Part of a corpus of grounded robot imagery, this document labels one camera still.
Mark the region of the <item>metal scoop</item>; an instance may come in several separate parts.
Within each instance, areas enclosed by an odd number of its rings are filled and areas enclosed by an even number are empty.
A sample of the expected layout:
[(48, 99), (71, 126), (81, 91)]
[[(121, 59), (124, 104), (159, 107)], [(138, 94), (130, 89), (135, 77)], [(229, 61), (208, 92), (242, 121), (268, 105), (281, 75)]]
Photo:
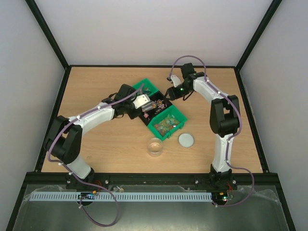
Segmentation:
[(146, 104), (144, 104), (141, 108), (143, 112), (147, 112), (156, 108), (156, 103), (154, 101), (149, 101)]

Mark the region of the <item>green bin of mixed candies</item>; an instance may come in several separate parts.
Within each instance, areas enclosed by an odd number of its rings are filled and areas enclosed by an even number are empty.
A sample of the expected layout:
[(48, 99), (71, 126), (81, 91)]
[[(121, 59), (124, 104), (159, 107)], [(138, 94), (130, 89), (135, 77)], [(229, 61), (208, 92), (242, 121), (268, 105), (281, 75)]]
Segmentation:
[(143, 94), (147, 94), (148, 96), (152, 96), (159, 91), (158, 88), (148, 78), (144, 78), (143, 80), (134, 84), (133, 88), (137, 90), (141, 87), (141, 85), (143, 85), (142, 87)]

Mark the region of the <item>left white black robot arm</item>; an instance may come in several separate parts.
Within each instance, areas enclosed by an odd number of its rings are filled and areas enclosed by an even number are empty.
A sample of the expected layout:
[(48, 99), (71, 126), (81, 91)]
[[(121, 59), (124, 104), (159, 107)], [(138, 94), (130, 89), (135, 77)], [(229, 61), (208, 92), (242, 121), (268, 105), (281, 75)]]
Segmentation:
[(98, 125), (127, 114), (134, 119), (151, 100), (138, 89), (123, 84), (119, 91), (103, 99), (95, 107), (76, 116), (55, 118), (44, 141), (48, 161), (64, 166), (80, 179), (85, 179), (92, 168), (80, 154), (82, 137)]

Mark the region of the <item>black bin of lollipops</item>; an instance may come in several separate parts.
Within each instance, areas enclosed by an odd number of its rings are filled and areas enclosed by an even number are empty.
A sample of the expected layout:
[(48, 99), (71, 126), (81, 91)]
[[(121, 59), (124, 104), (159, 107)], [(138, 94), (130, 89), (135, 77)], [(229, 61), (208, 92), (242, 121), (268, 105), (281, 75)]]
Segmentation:
[(171, 101), (167, 100), (160, 91), (157, 91), (156, 93), (152, 94), (149, 98), (153, 101), (152, 109), (148, 111), (143, 110), (142, 113), (139, 115), (139, 118), (146, 126), (149, 125), (149, 123), (152, 121), (152, 119), (154, 119), (155, 116), (159, 115), (164, 110), (173, 105)]

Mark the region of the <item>green bin of gummy candies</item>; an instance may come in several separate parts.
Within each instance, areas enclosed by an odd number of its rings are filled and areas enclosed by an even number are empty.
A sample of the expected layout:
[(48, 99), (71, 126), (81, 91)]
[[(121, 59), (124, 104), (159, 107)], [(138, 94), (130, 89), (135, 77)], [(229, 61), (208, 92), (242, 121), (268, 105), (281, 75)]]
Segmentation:
[(187, 117), (174, 105), (156, 115), (147, 128), (161, 141), (169, 139), (176, 131), (182, 129)]

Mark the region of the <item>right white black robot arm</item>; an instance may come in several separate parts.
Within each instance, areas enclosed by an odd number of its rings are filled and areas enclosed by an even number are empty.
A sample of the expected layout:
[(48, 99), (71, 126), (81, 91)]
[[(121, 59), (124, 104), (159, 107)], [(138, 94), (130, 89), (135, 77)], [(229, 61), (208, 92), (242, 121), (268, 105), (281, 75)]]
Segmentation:
[(194, 92), (210, 103), (209, 124), (216, 135), (215, 155), (210, 166), (209, 183), (213, 188), (221, 188), (232, 181), (231, 149), (235, 136), (242, 129), (239, 99), (218, 89), (204, 72), (196, 72), (192, 63), (180, 68), (183, 81), (170, 71), (167, 80), (173, 84), (165, 96), (174, 101)]

